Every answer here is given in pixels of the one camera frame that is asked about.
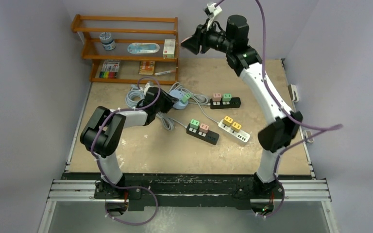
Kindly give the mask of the round blue power socket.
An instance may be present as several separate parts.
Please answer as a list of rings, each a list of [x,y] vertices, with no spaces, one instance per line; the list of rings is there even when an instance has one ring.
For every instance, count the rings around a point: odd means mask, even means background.
[[[182,104],[180,102],[180,98],[182,97],[182,95],[184,94],[184,92],[180,91],[180,90],[171,90],[169,92],[169,95],[171,97],[174,97],[176,98],[176,102],[173,104],[173,108],[176,109],[176,110],[183,110],[186,108],[186,106],[189,104]]]

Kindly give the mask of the pink plug strip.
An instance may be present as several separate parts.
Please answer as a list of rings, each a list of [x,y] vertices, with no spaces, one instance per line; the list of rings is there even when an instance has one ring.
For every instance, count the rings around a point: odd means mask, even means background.
[[[221,93],[214,93],[212,96],[213,102],[221,102],[222,101],[222,94]]]

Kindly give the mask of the black power strip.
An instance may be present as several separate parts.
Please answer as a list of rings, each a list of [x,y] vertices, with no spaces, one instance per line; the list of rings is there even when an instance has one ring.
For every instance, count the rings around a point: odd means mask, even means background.
[[[213,101],[210,99],[209,106],[211,109],[233,109],[241,106],[239,97],[232,97],[230,101]]]
[[[207,133],[203,133],[198,129],[194,129],[190,126],[187,126],[186,133],[211,145],[216,145],[220,137],[220,135],[216,132],[208,131]]]

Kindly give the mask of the green plug strip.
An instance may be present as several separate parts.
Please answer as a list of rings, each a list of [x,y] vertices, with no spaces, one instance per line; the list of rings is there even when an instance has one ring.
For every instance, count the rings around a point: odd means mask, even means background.
[[[225,93],[222,96],[222,101],[223,102],[230,102],[231,99],[232,99],[232,94],[230,94],[230,93]]]

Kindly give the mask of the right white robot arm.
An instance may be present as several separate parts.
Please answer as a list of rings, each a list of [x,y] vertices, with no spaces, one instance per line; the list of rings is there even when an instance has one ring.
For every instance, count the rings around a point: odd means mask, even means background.
[[[263,148],[261,162],[254,174],[254,193],[266,197],[277,187],[277,168],[282,152],[295,138],[303,115],[293,111],[280,97],[263,68],[258,52],[249,46],[250,27],[241,15],[229,16],[226,29],[217,21],[198,25],[195,33],[184,39],[181,46],[193,54],[214,49],[225,53],[228,66],[247,84],[264,113],[267,126],[257,137]]]

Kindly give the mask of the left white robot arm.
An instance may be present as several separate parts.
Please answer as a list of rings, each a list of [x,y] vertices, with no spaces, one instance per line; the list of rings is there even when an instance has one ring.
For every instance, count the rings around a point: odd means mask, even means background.
[[[148,126],[158,113],[167,113],[180,101],[159,87],[148,87],[136,105],[111,110],[99,106],[83,129],[80,142],[95,158],[101,180],[107,184],[106,192],[121,198],[129,187],[125,185],[116,150],[125,128]]]

